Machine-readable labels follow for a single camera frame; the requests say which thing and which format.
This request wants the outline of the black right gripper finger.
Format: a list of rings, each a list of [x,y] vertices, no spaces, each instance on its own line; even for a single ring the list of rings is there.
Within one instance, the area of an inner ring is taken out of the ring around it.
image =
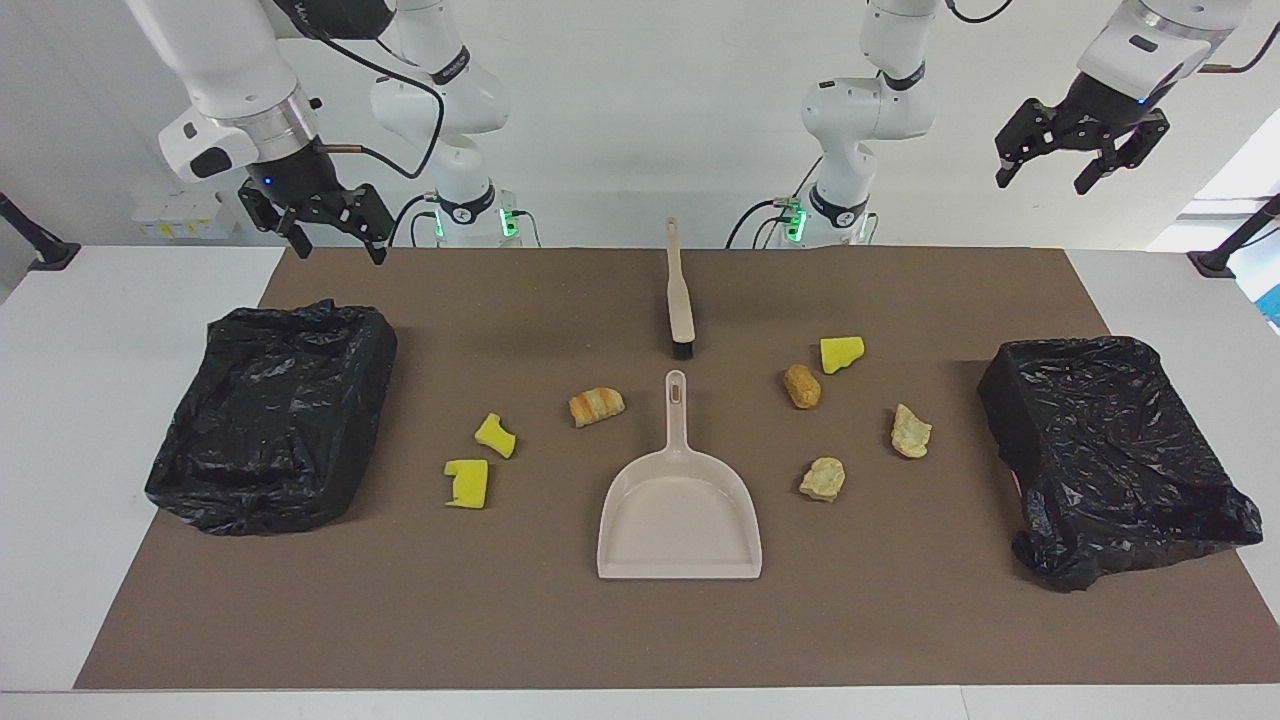
[[[300,259],[307,259],[314,250],[310,238],[297,222],[297,211],[285,206],[280,211],[273,201],[252,184],[242,184],[238,199],[255,228],[283,238]]]
[[[323,224],[356,238],[375,266],[388,255],[393,217],[374,184],[320,193]]]

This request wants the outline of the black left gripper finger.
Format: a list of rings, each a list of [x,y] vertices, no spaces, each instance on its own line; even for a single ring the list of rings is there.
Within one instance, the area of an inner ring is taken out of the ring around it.
[[[1111,138],[1106,138],[1094,160],[1075,178],[1076,193],[1088,193],[1098,181],[1117,169],[1138,168],[1167,132],[1169,119],[1165,113],[1152,111],[1134,126],[1121,145],[1116,146]]]
[[[1075,108],[1065,104],[1050,106],[1037,97],[1028,97],[995,136],[1000,159],[996,184],[1001,190],[1007,188],[1025,163],[1064,149],[1075,122]]]

